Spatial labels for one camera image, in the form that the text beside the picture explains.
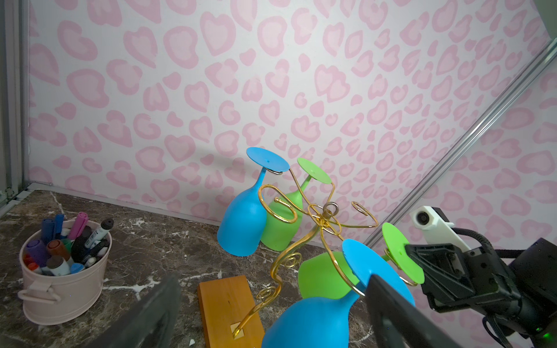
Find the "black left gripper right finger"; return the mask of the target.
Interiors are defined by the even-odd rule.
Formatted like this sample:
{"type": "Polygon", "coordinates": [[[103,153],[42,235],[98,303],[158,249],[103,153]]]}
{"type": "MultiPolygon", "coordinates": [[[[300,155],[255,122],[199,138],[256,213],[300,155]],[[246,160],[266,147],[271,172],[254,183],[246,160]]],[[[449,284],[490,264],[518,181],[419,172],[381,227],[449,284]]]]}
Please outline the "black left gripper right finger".
{"type": "Polygon", "coordinates": [[[366,306],[378,347],[460,347],[379,275],[368,281],[366,306]]]}

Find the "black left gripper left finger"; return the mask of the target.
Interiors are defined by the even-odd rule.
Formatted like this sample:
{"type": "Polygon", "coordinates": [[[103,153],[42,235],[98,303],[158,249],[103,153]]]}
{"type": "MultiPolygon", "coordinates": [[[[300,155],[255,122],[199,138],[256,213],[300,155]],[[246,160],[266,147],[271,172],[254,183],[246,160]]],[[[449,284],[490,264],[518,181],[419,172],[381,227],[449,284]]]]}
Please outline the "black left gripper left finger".
{"type": "Polygon", "coordinates": [[[169,347],[181,305],[181,287],[172,273],[87,347],[169,347]]]}

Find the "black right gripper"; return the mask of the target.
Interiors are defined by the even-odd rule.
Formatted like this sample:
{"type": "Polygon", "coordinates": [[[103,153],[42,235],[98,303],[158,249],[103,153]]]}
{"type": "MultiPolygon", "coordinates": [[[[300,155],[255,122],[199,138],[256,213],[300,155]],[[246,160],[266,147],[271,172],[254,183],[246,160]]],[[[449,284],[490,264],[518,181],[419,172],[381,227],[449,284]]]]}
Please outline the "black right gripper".
{"type": "Polygon", "coordinates": [[[409,244],[405,251],[424,272],[422,291],[432,310],[472,309],[506,320],[522,314],[516,276],[496,252],[481,247],[463,252],[453,244],[409,244]]]}

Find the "blue wine glass front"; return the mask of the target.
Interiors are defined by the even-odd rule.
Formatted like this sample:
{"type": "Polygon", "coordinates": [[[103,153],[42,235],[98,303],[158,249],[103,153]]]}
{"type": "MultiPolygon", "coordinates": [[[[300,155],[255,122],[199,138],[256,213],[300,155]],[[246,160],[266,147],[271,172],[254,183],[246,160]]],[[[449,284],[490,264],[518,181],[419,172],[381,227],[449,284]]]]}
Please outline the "blue wine glass front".
{"type": "MultiPolygon", "coordinates": [[[[415,304],[409,288],[394,268],[365,244],[348,239],[342,242],[342,253],[357,276],[357,289],[365,291],[372,275],[385,280],[398,294],[415,304]]],[[[294,303],[265,332],[263,347],[348,347],[349,313],[360,298],[353,290],[332,300],[312,297],[294,303]]]]}

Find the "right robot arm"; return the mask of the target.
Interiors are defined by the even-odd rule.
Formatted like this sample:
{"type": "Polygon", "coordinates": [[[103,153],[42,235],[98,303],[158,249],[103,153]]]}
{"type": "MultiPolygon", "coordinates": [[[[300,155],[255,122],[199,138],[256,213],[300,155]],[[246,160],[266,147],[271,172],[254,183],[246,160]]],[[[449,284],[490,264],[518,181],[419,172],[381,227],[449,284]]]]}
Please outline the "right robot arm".
{"type": "Polygon", "coordinates": [[[534,347],[556,346],[556,245],[540,238],[528,249],[496,249],[480,233],[454,230],[479,242],[462,251],[451,243],[405,247],[423,271],[422,291],[438,313],[474,310],[502,347],[514,333],[534,347]]]}

